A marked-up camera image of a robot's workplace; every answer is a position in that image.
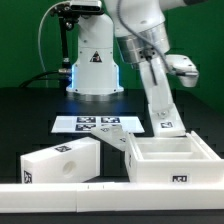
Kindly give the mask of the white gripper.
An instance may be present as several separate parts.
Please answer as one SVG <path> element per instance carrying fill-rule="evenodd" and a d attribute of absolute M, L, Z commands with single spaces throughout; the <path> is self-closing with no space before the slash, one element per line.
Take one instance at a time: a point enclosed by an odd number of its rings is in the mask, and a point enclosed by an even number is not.
<path fill-rule="evenodd" d="M 173 98 L 161 59 L 141 62 L 139 69 L 151 111 L 160 119 L 167 118 L 168 110 L 173 107 Z"/>

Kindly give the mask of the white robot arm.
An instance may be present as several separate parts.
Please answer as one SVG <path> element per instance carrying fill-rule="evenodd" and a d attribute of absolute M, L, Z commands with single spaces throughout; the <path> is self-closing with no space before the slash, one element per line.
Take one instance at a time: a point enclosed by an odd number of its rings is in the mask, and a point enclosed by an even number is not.
<path fill-rule="evenodd" d="M 184 66 L 180 56 L 168 53 L 164 12 L 205 1 L 70 0 L 69 8 L 78 17 L 78 59 L 72 66 L 68 90 L 86 97 L 122 92 L 113 58 L 113 45 L 117 44 L 123 61 L 140 70 L 150 116 L 176 118 L 167 76 L 179 76 L 191 85 L 197 81 L 198 71 Z"/>

